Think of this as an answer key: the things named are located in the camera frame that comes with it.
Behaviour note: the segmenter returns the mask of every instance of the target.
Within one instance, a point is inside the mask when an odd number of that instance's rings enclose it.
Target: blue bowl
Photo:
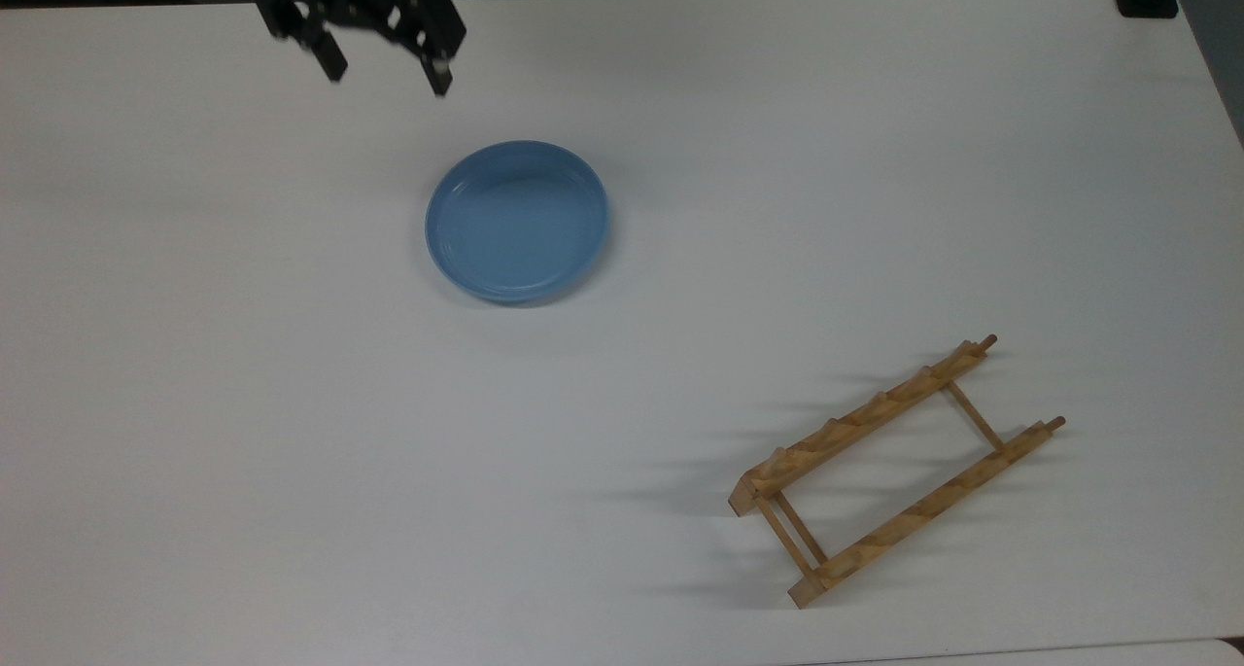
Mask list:
[[[470,153],[432,195],[424,235],[440,271],[504,304],[556,294],[601,253],[610,214],[591,166],[532,139]]]

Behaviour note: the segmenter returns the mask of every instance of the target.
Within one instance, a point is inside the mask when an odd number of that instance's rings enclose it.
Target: table surface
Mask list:
[[[868,666],[1242,666],[1244,656],[1217,640],[1128,644],[870,661]]]
[[[1244,153],[1112,0],[462,2],[454,88],[249,6],[0,11],[14,664],[795,664],[1244,632]],[[422,243],[484,144],[610,192],[551,304]],[[999,334],[1034,456],[796,610],[734,481]],[[986,451],[939,398],[791,489],[827,551]]]

